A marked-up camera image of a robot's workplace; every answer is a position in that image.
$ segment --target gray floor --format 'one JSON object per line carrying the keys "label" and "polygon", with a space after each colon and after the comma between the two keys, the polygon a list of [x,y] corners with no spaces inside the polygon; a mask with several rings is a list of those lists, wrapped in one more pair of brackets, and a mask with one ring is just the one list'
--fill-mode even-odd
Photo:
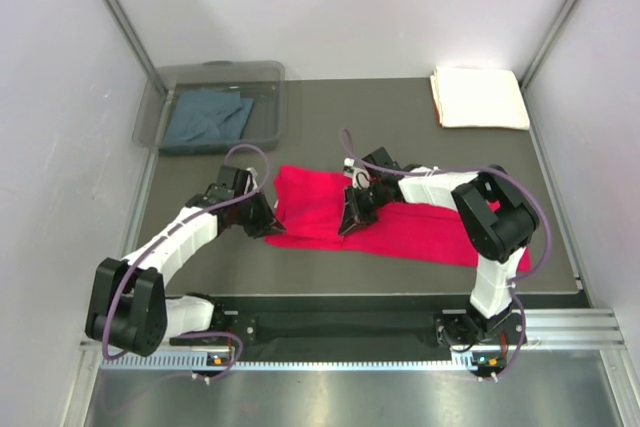
{"label": "gray floor", "polygon": [[[526,292],[575,292],[576,283],[560,237],[528,132],[499,129],[445,130],[438,126],[427,79],[288,82],[288,117],[278,147],[269,152],[274,173],[282,164],[340,170],[345,156],[338,131],[351,129],[357,152],[384,145],[401,164],[461,166],[500,164],[518,177],[550,215],[555,239],[551,261],[522,282]],[[184,202],[215,180],[222,156],[161,157],[153,177],[140,242],[171,221]],[[264,167],[257,155],[238,154],[235,165]],[[275,200],[272,187],[267,190]],[[532,243],[534,259],[541,235]],[[278,249],[227,231],[202,248],[169,285],[172,294],[373,294],[468,293],[473,269],[377,257],[359,252]]]}
{"label": "gray floor", "polygon": [[598,352],[525,352],[498,384],[467,372],[236,372],[206,387],[166,372],[101,371],[85,427],[622,426]]}

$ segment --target white backdrop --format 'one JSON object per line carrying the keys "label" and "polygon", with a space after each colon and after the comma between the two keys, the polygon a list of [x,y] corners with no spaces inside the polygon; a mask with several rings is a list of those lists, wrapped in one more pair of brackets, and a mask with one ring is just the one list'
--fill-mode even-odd
{"label": "white backdrop", "polygon": [[562,0],[121,0],[156,65],[278,60],[289,78],[522,75]]}
{"label": "white backdrop", "polygon": [[638,32],[638,0],[582,0],[527,98],[592,295],[640,371]]}
{"label": "white backdrop", "polygon": [[0,0],[2,425],[64,407],[97,264],[119,255],[144,75],[101,0]]}

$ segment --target folded white towel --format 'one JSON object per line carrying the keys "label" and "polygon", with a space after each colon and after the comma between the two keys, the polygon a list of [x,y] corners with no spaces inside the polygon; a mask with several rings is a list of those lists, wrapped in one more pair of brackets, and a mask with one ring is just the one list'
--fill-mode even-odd
{"label": "folded white towel", "polygon": [[431,88],[443,127],[529,128],[518,81],[509,70],[438,67]]}

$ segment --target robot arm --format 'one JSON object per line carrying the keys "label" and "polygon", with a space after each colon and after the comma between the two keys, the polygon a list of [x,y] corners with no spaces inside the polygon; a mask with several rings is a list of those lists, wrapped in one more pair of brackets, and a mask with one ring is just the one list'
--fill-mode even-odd
{"label": "robot arm", "polygon": [[194,295],[165,299],[165,287],[203,245],[232,225],[241,225],[253,238],[284,231],[262,192],[212,210],[218,203],[254,190],[254,178],[250,170],[223,166],[216,183],[205,194],[191,198],[146,245],[122,260],[105,259],[96,271],[85,333],[102,340],[116,288],[134,262],[136,269],[111,324],[110,345],[147,356],[165,339],[208,329],[215,309],[210,300]]}
{"label": "robot arm", "polygon": [[[511,296],[507,280],[515,276],[525,247],[539,225],[535,209],[511,183],[490,173],[433,175],[433,169],[416,165],[401,169],[384,148],[363,160],[406,171],[407,175],[367,168],[369,185],[366,188],[356,185],[345,189],[340,233],[346,235],[375,222],[377,209],[389,202],[428,203],[458,211],[467,235],[478,251],[470,314],[479,319],[479,336],[489,335],[509,315]],[[504,172],[500,167],[492,168]],[[345,172],[353,174],[356,183],[358,172],[351,159],[345,161]],[[499,203],[498,208],[493,210],[492,203]]]}

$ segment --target folded blue cloth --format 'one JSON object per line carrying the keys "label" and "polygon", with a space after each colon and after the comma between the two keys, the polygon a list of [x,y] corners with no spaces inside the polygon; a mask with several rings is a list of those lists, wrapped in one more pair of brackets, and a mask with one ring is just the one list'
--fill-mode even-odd
{"label": "folded blue cloth", "polygon": [[238,140],[247,123],[253,99],[240,92],[200,89],[180,95],[164,135],[164,144],[207,144]]}

